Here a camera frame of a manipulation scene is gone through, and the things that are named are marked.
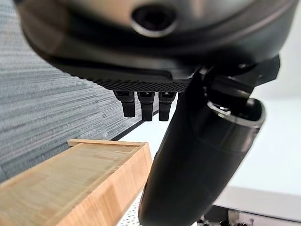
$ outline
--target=wooden box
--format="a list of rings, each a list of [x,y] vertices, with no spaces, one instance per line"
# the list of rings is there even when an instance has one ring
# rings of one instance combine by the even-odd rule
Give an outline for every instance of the wooden box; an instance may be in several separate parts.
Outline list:
[[[148,144],[68,143],[68,150],[0,184],[0,226],[117,224],[147,180]]]

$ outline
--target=gray carpet wall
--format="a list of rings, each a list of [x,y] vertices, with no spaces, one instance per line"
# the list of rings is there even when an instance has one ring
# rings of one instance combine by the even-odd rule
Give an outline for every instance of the gray carpet wall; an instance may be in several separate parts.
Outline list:
[[[66,150],[70,138],[110,140],[140,120],[137,97],[136,117],[124,118],[112,91],[38,57],[12,1],[0,0],[0,182]]]

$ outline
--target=wooden edge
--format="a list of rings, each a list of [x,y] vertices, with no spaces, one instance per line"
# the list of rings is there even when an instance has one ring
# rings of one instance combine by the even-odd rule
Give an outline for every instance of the wooden edge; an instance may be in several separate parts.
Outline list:
[[[124,158],[119,163],[120,167],[115,172],[122,170],[125,167],[125,164],[128,162],[129,159],[136,158],[136,155],[137,155],[138,151],[141,150],[141,149],[143,149],[142,151],[144,151],[145,154],[147,154],[149,156],[149,158],[150,158],[150,165],[148,166],[149,171],[150,171],[151,165],[152,165],[152,158],[151,158],[151,151],[150,151],[150,147],[149,147],[148,143],[145,142],[145,143],[134,143],[134,144],[140,144],[141,146],[136,146],[133,149],[133,154],[130,155],[130,156],[128,156],[127,158]],[[116,165],[112,166],[107,171],[110,172],[115,167],[116,167]],[[110,178],[112,175],[113,174],[109,173],[109,174],[102,175],[100,178],[97,178],[93,183],[91,183],[88,187],[86,187],[83,191],[81,191],[76,197],[74,197],[73,198],[74,199],[73,202],[68,203],[63,209],[61,209],[57,213],[57,216],[65,216],[65,215],[67,216],[67,213],[71,213],[71,211],[73,209],[77,208],[86,198],[88,198],[91,194],[93,194],[95,192],[95,190],[99,186],[101,186],[103,184],[103,182],[106,182],[107,179]],[[139,189],[139,192],[136,194],[136,197],[143,190],[144,186],[145,186],[145,184]],[[133,203],[133,201],[136,199],[136,197],[133,198],[132,202],[129,203],[129,205],[127,206],[127,208],[130,207],[130,205]],[[59,220],[56,219],[56,222],[49,221],[45,226],[51,226],[51,225],[59,224],[59,222],[61,222],[61,220],[63,220],[63,218],[60,218]]]
[[[70,147],[77,144],[94,144],[94,145],[114,145],[114,146],[128,146],[128,147],[140,147],[147,142],[125,142],[125,141],[112,141],[112,140],[87,140],[87,139],[70,139],[67,141]]]
[[[12,183],[15,183],[16,180],[21,180],[23,177],[26,177],[26,176],[28,176],[32,173],[38,172],[40,167],[43,167],[43,166],[45,166],[45,164],[49,164],[49,163],[55,161],[57,158],[61,158],[62,156],[66,155],[67,153],[72,152],[78,146],[68,148],[67,150],[62,151],[61,153],[56,154],[56,155],[52,156],[51,158],[46,159],[45,161],[42,161],[42,162],[40,162],[39,164],[37,164],[33,167],[30,167],[29,169],[13,176],[12,178],[9,178],[8,180],[6,180],[6,181],[4,181],[3,183],[0,184],[0,189],[5,188],[6,186],[9,186]]]

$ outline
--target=black plastic casing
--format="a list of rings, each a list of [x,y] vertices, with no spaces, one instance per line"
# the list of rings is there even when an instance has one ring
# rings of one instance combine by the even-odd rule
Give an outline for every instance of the black plastic casing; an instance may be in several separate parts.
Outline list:
[[[278,55],[298,0],[256,0],[220,23],[162,38],[93,20],[64,2],[15,0],[42,58],[114,91],[184,92],[203,63],[253,65]]]
[[[139,208],[143,226],[189,226],[208,210],[251,147],[265,119],[249,99],[244,119],[218,110],[195,76],[155,157]]]

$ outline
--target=metal part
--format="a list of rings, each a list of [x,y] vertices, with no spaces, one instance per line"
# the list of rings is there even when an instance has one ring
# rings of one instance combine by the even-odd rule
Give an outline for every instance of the metal part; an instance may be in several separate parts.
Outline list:
[[[135,96],[134,92],[114,91],[115,97],[121,101],[124,117],[135,117]]]
[[[142,121],[152,121],[155,93],[137,92],[141,105]]]
[[[171,103],[176,93],[159,93],[159,121],[168,121]]]

